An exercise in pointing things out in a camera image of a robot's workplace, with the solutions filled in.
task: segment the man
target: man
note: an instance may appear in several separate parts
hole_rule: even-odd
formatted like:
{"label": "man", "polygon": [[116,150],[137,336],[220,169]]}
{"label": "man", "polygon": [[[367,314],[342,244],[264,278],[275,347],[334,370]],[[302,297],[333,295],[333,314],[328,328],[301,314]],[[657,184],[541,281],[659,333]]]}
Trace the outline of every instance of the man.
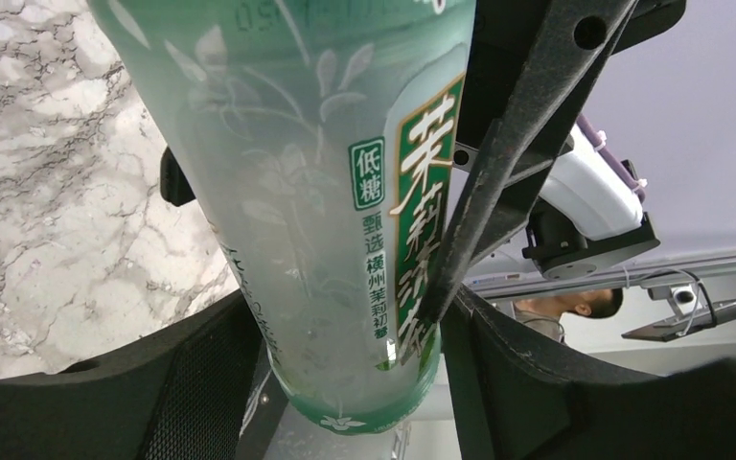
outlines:
{"label": "man", "polygon": [[565,343],[565,331],[560,324],[564,313],[602,319],[614,316],[622,307],[622,289],[590,290],[575,294],[517,300],[515,319],[535,331]]}

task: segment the cable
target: cable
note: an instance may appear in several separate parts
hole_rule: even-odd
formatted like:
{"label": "cable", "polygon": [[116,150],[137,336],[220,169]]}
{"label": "cable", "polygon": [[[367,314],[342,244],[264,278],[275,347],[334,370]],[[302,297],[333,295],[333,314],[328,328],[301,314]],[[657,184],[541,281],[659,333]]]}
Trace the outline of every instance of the cable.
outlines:
{"label": "cable", "polygon": [[711,319],[711,324],[706,325],[703,327],[703,329],[712,329],[718,327],[718,315],[715,313],[715,308],[712,306],[712,299],[709,298],[709,293],[706,290],[706,286],[704,285],[701,278],[693,274],[691,271],[687,270],[680,270],[677,268],[664,268],[659,271],[655,271],[649,275],[645,275],[640,277],[637,280],[637,283],[641,283],[642,281],[649,280],[651,278],[656,278],[659,276],[663,276],[670,273],[680,273],[687,278],[691,280],[691,285],[694,286],[696,290],[696,302],[695,307],[693,308],[692,312],[690,313],[690,319],[687,321],[687,326],[684,328],[684,331],[680,333],[679,336],[687,336],[690,333],[690,330],[693,327],[693,322],[696,319],[696,311],[698,310],[699,301],[701,300],[701,294],[703,293],[703,297],[706,303],[706,307],[709,309],[709,316]]}

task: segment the white flower logo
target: white flower logo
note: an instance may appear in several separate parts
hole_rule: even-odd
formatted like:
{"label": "white flower logo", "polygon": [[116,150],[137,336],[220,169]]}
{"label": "white flower logo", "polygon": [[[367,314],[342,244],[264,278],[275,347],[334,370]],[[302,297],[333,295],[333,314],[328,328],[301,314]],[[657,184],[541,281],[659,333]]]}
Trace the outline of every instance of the white flower logo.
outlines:
{"label": "white flower logo", "polygon": [[337,431],[346,431],[349,428],[357,428],[365,425],[363,422],[351,420],[351,417],[335,419],[326,415],[323,416],[323,420],[320,421],[320,424],[324,426],[330,426]]}

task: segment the purple part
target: purple part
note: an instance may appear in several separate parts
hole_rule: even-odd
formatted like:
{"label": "purple part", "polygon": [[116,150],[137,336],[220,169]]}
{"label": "purple part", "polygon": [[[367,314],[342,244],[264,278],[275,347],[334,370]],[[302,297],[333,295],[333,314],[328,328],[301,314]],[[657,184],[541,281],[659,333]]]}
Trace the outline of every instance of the purple part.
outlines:
{"label": "purple part", "polygon": [[[583,132],[585,137],[588,139],[588,141],[591,143],[592,146],[597,147],[600,144],[602,144],[602,139],[600,139],[599,134],[594,129],[594,126],[591,125],[591,123],[588,121],[588,118],[586,118],[585,115],[580,114],[579,117],[577,117],[577,126],[580,127],[580,131]],[[633,178],[630,172],[628,172],[627,169],[625,169],[625,166],[622,165],[622,163],[616,159],[615,156],[613,156],[612,153],[610,153],[610,150],[608,150],[608,147],[602,147],[599,149],[599,154],[602,156],[602,159],[605,160],[606,163],[608,163],[608,166],[616,173],[616,175],[619,176],[620,179],[622,179],[622,182],[625,183],[625,185],[628,186],[631,190],[633,190],[636,193],[636,196],[639,198],[639,202],[645,201],[645,189],[641,185],[639,185],[638,182]]]}

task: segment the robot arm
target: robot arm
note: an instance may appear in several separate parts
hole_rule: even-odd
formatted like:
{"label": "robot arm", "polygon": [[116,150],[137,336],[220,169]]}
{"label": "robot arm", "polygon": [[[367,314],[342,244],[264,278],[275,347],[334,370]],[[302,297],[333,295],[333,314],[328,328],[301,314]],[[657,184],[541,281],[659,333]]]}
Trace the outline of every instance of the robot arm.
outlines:
{"label": "robot arm", "polygon": [[[535,271],[549,280],[578,278],[658,246],[642,208],[643,181],[630,163],[619,163],[604,147],[604,136],[581,116],[540,191],[525,233],[471,268],[468,279],[516,278]],[[456,165],[468,171],[477,152],[458,149]],[[456,171],[453,180],[452,190],[460,192],[466,174]]]}

